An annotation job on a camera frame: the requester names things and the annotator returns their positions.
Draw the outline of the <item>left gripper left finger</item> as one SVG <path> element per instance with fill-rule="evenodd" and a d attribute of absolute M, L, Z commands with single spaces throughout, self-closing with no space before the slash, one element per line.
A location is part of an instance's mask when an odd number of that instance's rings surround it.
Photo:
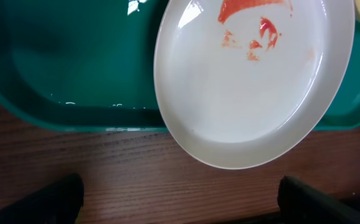
<path fill-rule="evenodd" d="M 70 174 L 0 209 L 0 223 L 74 224 L 84 202 L 84 185 Z"/>

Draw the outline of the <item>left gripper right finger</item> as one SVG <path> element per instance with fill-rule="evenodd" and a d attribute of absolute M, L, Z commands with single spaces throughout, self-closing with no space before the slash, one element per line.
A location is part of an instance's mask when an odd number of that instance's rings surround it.
<path fill-rule="evenodd" d="M 360 212 L 294 177 L 285 176 L 277 203 L 285 223 L 360 224 Z"/>

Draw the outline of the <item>white plate front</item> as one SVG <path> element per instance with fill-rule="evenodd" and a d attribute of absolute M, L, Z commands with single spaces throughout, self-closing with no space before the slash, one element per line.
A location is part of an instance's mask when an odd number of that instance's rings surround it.
<path fill-rule="evenodd" d="M 353 1 L 170 1 L 154 51 L 163 121 L 221 169 L 270 162 L 334 100 L 354 38 Z"/>

